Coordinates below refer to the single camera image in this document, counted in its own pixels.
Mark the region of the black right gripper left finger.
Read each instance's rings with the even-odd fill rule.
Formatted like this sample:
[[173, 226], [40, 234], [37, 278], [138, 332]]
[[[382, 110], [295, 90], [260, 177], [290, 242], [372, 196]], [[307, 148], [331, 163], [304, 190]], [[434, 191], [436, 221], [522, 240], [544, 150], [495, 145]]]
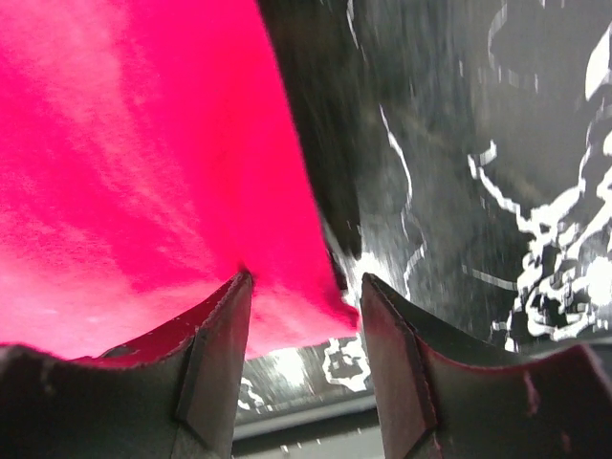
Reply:
[[1, 349], [5, 458], [227, 458], [252, 280], [97, 358]]

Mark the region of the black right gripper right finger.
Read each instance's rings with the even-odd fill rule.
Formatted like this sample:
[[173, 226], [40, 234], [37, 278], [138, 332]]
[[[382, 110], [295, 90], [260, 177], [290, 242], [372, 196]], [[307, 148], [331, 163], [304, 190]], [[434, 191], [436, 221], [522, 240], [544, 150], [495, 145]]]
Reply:
[[509, 352], [373, 274], [361, 314], [386, 457], [610, 456], [609, 336]]

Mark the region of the pink t shirt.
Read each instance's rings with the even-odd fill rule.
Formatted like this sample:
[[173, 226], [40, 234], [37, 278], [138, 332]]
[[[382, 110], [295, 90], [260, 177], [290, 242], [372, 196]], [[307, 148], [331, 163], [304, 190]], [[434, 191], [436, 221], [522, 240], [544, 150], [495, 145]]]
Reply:
[[94, 356], [254, 280], [247, 356], [355, 334], [252, 1], [1, 5], [1, 340]]

